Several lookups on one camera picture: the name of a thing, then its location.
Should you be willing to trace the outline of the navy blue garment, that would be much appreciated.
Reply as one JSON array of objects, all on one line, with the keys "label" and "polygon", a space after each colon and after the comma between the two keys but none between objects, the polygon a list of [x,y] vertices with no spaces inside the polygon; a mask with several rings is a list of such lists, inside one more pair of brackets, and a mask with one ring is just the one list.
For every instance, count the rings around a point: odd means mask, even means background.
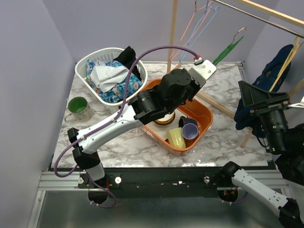
[{"label": "navy blue garment", "polygon": [[[252,85],[262,90],[269,91],[293,47],[294,46],[292,44],[289,44],[281,48],[273,60],[265,66],[262,74],[254,81]],[[265,132],[262,129],[261,119],[258,116],[250,115],[250,108],[244,107],[242,100],[239,100],[234,121],[236,122],[237,130],[251,127],[252,134],[255,137],[266,137]]]}]

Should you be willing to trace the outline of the green hanger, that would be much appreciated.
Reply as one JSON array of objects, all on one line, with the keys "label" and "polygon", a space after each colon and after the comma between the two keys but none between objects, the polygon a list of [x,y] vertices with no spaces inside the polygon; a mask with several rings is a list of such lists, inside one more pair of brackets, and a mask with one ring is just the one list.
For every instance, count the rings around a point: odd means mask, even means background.
[{"label": "green hanger", "polygon": [[232,42],[215,58],[215,60],[212,62],[213,65],[217,65],[219,62],[221,62],[237,45],[238,43],[244,38],[244,36],[240,37],[238,40],[236,40],[236,36],[242,32],[247,31],[247,27],[241,28],[233,37]]}]

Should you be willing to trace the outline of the wooden hanger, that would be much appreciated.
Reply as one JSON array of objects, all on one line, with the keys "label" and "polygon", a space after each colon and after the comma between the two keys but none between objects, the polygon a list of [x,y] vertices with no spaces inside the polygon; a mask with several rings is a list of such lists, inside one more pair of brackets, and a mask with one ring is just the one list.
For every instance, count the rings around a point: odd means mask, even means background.
[{"label": "wooden hanger", "polygon": [[299,44],[300,41],[300,37],[296,37],[292,44],[293,44],[293,48],[291,49],[291,51],[289,52],[286,60],[284,61],[278,75],[277,78],[275,79],[274,83],[272,84],[271,88],[269,89],[269,92],[272,92],[274,87],[276,86],[276,84],[278,83],[278,81],[280,80],[282,74],[284,73],[284,71],[286,70],[286,68],[288,67],[288,65],[291,63],[291,61],[293,60],[293,58],[295,57],[297,51],[299,50],[300,46],[303,44],[303,42],[301,44]]}]

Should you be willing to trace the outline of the black skirt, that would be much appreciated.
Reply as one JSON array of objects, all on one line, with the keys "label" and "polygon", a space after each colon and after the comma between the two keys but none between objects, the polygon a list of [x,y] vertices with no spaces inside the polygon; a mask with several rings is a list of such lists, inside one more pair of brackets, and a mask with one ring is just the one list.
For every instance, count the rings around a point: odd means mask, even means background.
[{"label": "black skirt", "polygon": [[[114,58],[114,61],[121,63],[128,69],[130,69],[130,67],[132,66],[135,60],[136,60],[136,53],[134,49],[131,48],[130,46],[128,46],[124,51],[122,51],[118,57]],[[137,66],[133,68],[132,73],[139,79],[140,82],[142,81]]]}]

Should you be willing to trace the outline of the pink wire hanger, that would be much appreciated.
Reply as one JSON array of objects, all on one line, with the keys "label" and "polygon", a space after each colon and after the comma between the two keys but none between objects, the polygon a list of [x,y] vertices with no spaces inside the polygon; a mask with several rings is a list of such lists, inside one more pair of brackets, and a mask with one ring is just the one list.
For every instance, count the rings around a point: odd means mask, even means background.
[{"label": "pink wire hanger", "polygon": [[202,32],[207,28],[209,23],[213,20],[218,12],[217,7],[213,7],[214,1],[208,0],[206,4],[200,8],[197,6],[197,1],[194,1],[193,14],[185,27],[185,30],[180,37],[178,43],[174,43],[176,29],[182,29],[181,26],[176,26],[178,1],[173,1],[172,15],[171,15],[171,30],[170,30],[170,45],[177,45],[184,48],[191,48],[197,39],[201,36]]}]

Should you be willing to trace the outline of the blue floral garment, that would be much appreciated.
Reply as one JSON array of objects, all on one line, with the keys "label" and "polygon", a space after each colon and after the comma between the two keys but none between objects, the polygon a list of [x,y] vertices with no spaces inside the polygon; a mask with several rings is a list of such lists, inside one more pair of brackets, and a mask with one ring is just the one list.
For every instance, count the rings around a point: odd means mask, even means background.
[{"label": "blue floral garment", "polygon": [[103,93],[91,80],[90,74],[94,68],[94,66],[110,66],[110,67],[119,67],[124,66],[117,61],[109,61],[109,62],[93,62],[92,60],[87,60],[86,63],[86,78],[89,80],[91,87],[99,94],[103,101],[108,103],[117,103],[123,100],[124,98],[124,90],[126,86],[126,79],[118,85],[115,85],[108,92]]}]

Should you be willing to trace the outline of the blue wire hanger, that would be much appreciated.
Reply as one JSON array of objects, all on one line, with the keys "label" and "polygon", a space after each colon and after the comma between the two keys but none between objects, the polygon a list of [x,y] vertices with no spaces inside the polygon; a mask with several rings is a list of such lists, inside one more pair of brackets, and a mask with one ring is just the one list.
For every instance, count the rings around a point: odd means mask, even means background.
[{"label": "blue wire hanger", "polygon": [[194,12],[178,42],[179,46],[190,49],[198,42],[219,12],[220,6],[214,6],[214,3],[213,0],[208,0],[204,6],[199,6],[195,1]]}]

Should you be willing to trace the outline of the white garment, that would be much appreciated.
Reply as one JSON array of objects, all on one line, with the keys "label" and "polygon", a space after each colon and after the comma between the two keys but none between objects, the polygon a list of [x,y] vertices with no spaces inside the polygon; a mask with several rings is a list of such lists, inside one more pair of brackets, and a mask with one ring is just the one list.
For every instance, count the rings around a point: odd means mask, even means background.
[{"label": "white garment", "polygon": [[123,82],[128,72],[129,70],[124,66],[94,66],[90,77],[97,88],[105,93]]}]

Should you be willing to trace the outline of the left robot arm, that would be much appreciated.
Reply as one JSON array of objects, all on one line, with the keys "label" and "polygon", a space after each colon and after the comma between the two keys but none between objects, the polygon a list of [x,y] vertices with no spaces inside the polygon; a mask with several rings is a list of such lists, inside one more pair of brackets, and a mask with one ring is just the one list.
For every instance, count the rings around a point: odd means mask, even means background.
[{"label": "left robot arm", "polygon": [[192,101],[211,75],[196,66],[189,70],[172,70],[162,77],[159,84],[140,91],[108,118],[84,130],[69,129],[67,133],[73,146],[74,160],[80,169],[87,172],[89,182],[96,188],[107,185],[97,149],[115,137],[161,119],[180,105]]}]

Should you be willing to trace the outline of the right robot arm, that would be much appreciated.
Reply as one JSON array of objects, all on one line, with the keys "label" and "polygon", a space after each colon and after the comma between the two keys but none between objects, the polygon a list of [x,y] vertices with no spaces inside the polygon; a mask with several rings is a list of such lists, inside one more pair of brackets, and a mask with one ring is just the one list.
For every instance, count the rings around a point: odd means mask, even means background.
[{"label": "right robot arm", "polygon": [[284,110],[303,108],[303,101],[291,104],[288,93],[262,90],[245,81],[238,83],[243,105],[261,119],[270,152],[279,157],[275,163],[283,179],[294,193],[288,198],[277,193],[234,162],[226,163],[217,174],[221,187],[244,189],[278,216],[285,228],[304,226],[304,126],[289,128]]}]

